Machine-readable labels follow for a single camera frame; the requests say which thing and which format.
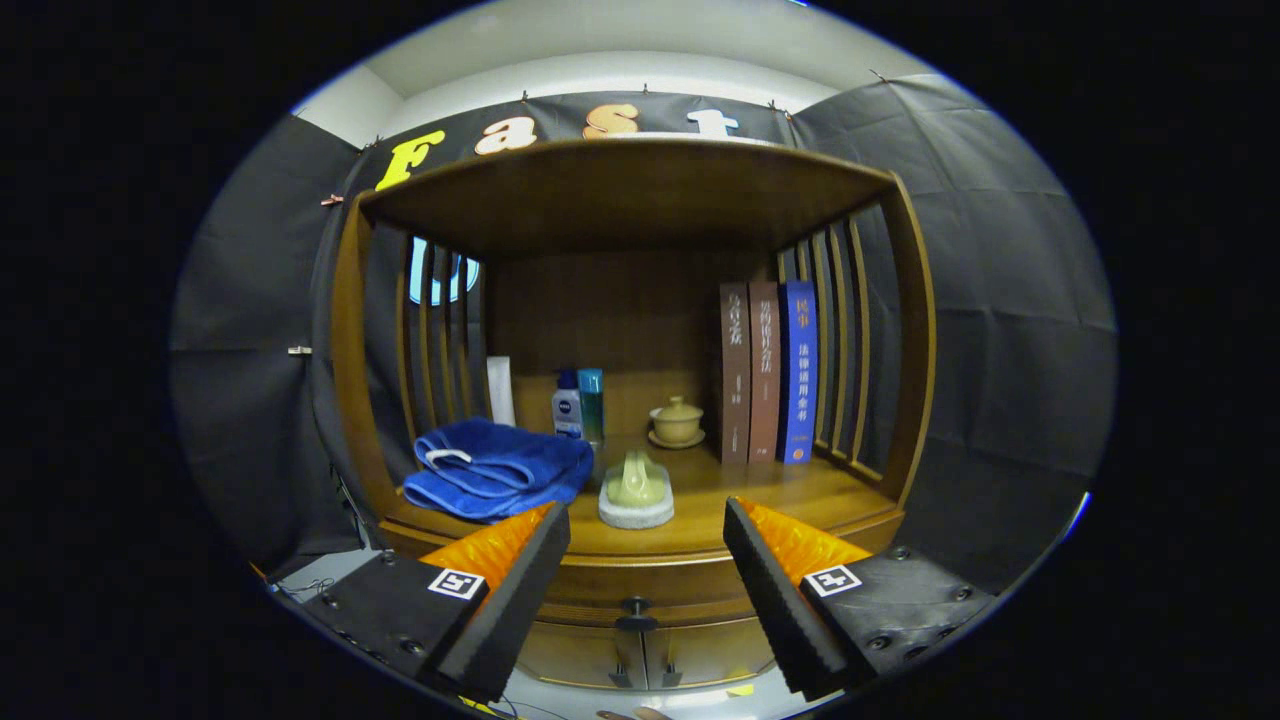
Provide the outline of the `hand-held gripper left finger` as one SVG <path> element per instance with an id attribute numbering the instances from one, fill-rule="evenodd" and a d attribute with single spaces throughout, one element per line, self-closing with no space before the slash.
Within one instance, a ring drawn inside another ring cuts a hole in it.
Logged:
<path id="1" fill-rule="evenodd" d="M 440 702 L 502 700 L 570 543 L 552 502 L 452 539 L 381 527 L 384 548 L 285 577 L 285 605 L 375 673 Z"/>

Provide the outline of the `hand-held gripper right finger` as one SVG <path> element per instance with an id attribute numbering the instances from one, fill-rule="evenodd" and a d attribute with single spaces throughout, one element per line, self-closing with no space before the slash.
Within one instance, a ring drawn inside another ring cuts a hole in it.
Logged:
<path id="1" fill-rule="evenodd" d="M 787 687 L 806 700 L 904 674 L 996 607 L 924 553 L 864 550 L 742 497 L 723 539 Z"/>

